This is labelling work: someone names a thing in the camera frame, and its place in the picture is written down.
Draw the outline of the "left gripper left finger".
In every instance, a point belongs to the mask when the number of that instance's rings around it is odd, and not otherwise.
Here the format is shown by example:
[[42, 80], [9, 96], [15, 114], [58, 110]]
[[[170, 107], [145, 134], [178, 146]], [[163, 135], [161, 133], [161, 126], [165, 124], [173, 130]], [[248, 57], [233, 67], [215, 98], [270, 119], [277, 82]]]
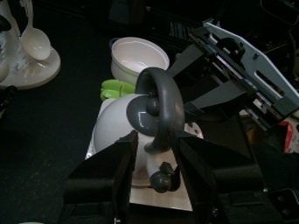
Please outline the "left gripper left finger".
[[65, 185], [63, 224], [127, 224], [138, 134], [82, 162]]

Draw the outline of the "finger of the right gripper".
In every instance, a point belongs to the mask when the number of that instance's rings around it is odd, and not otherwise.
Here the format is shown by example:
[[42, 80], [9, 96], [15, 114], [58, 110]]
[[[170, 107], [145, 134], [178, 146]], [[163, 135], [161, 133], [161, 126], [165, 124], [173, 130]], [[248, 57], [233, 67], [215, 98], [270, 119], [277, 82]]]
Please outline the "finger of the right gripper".
[[224, 122], [229, 120], [254, 98], [256, 91], [237, 81], [228, 81], [185, 103], [187, 122]]
[[178, 56], [167, 73], [175, 78], [190, 71], [199, 73], [207, 65], [207, 52], [195, 44], [190, 45]]

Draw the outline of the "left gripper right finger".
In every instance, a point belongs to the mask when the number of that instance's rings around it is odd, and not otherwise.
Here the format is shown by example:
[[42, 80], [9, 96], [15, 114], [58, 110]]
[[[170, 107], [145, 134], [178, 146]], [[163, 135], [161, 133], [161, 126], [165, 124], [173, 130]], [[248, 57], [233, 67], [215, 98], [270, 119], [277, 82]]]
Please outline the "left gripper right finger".
[[197, 224], [264, 224], [264, 178], [257, 163], [185, 131], [173, 134], [173, 152]]

